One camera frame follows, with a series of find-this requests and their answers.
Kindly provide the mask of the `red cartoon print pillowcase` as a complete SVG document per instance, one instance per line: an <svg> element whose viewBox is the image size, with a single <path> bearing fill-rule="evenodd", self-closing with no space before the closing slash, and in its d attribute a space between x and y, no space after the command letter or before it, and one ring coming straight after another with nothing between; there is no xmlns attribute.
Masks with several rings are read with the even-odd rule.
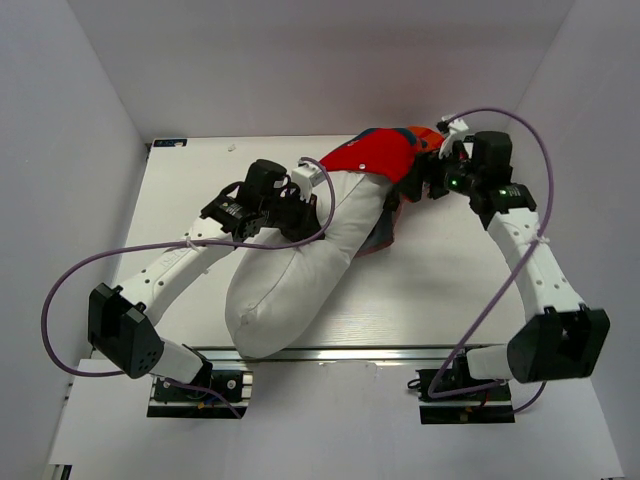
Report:
<svg viewBox="0 0 640 480"><path fill-rule="evenodd" d="M392 245L396 220L403 203L409 202L402 195L402 179L416 157L438 153L443 140L440 133L426 127L369 128L321 159L329 172L372 174L392 184L377 223L356 253L358 257Z"/></svg>

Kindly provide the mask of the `white pillow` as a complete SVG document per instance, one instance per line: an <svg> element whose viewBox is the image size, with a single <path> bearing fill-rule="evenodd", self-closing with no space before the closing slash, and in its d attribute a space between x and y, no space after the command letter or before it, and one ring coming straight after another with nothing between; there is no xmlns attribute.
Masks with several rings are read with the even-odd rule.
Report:
<svg viewBox="0 0 640 480"><path fill-rule="evenodd" d="M318 315L374 230L392 183L383 176L332 172L335 211L324 237L285 248L279 231L248 250L226 295L225 322L237 351L263 358L297 340Z"/></svg>

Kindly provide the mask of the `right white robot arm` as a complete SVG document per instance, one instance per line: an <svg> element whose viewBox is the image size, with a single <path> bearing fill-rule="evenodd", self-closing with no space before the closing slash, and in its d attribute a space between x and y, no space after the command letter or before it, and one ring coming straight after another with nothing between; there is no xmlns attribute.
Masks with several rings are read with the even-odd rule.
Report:
<svg viewBox="0 0 640 480"><path fill-rule="evenodd" d="M428 195L464 195L498 246L518 289L524 326L505 344L467 348L450 355L429 385L433 398L466 399L509 380L534 383L587 378L610 329L602 309L592 309L570 285L543 238L547 216L539 215L529 189L512 181L508 134L481 131L467 149L465 135L451 131L435 153L417 158Z"/></svg>

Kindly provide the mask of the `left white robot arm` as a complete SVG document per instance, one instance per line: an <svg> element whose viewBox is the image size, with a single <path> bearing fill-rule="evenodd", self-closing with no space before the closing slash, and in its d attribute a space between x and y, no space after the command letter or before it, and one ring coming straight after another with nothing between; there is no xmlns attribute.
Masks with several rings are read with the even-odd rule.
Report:
<svg viewBox="0 0 640 480"><path fill-rule="evenodd" d="M217 261L264 228L275 228L289 244L305 245L324 235L314 189L329 180L308 158L287 170L254 161L244 180L225 187L199 213L176 244L115 287L101 284L89 296L89 343L131 379L153 375L176 382L188 398L211 387L212 365L194 350L163 339L156 326L171 304Z"/></svg>

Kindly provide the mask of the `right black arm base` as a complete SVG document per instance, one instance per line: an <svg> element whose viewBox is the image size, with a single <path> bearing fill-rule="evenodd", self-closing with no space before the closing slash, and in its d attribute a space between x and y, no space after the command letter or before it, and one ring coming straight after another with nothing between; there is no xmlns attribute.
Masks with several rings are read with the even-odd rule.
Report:
<svg viewBox="0 0 640 480"><path fill-rule="evenodd" d="M436 368L417 370L415 377L406 385L408 392L417 397L422 425L488 425L515 422L511 391L507 384L486 388L489 381L476 381L468 374L448 369L441 383L437 385L436 393L471 386L481 386L482 390L435 398L428 393L428 387L436 373Z"/></svg>

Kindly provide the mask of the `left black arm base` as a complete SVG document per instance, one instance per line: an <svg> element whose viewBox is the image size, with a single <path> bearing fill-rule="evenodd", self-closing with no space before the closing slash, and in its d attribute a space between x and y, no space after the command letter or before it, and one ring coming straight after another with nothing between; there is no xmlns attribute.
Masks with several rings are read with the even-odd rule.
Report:
<svg viewBox="0 0 640 480"><path fill-rule="evenodd" d="M215 365L209 381L196 389L155 378L146 415L163 419L239 420L248 409L252 387L253 372L233 363Z"/></svg>

